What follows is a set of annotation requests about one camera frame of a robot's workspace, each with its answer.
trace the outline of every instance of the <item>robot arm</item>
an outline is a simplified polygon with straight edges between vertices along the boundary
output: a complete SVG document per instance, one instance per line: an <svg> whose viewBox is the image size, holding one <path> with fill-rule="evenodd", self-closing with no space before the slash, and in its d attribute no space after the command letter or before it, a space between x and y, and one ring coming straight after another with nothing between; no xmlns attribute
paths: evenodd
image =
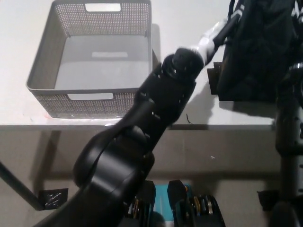
<svg viewBox="0 0 303 227"><path fill-rule="evenodd" d="M238 23L217 24L197 46L180 48L151 72L134 105L115 126L94 136L74 166L79 191L37 227L117 226L154 163L152 150L181 115L195 79Z"/></svg>

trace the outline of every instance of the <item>black fabric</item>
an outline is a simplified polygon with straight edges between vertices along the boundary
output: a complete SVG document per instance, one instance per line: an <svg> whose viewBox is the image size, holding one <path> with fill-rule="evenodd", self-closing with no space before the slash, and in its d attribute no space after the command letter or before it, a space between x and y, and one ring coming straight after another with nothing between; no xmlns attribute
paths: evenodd
<svg viewBox="0 0 303 227"><path fill-rule="evenodd" d="M235 0L231 0L229 18ZM244 12L228 37L217 85L220 100L270 101L285 75L294 48L295 0L239 0Z"/></svg>

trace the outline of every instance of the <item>black pole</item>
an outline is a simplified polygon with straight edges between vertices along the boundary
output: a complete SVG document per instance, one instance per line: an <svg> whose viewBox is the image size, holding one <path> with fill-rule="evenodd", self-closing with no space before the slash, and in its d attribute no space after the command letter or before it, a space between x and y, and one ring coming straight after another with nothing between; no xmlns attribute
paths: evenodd
<svg viewBox="0 0 303 227"><path fill-rule="evenodd" d="M1 162L0 162L0 178L2 178L15 192L17 192L35 210L44 210L44 207L39 202L38 198L20 180L18 180Z"/></svg>

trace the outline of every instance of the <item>metal frame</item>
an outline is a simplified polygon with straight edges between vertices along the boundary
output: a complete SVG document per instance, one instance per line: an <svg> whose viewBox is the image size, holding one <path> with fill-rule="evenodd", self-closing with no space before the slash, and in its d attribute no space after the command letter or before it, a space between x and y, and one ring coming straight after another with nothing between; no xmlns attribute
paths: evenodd
<svg viewBox="0 0 303 227"><path fill-rule="evenodd" d="M0 178L4 180L35 210L44 210L39 199L0 162Z"/></svg>

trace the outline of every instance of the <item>basket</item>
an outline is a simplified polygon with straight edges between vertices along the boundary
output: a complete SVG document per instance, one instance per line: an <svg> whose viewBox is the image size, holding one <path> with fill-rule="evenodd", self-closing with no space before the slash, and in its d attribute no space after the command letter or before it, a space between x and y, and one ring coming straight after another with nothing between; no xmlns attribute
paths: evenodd
<svg viewBox="0 0 303 227"><path fill-rule="evenodd" d="M149 0L56 0L27 80L53 118L116 118L152 70Z"/></svg>

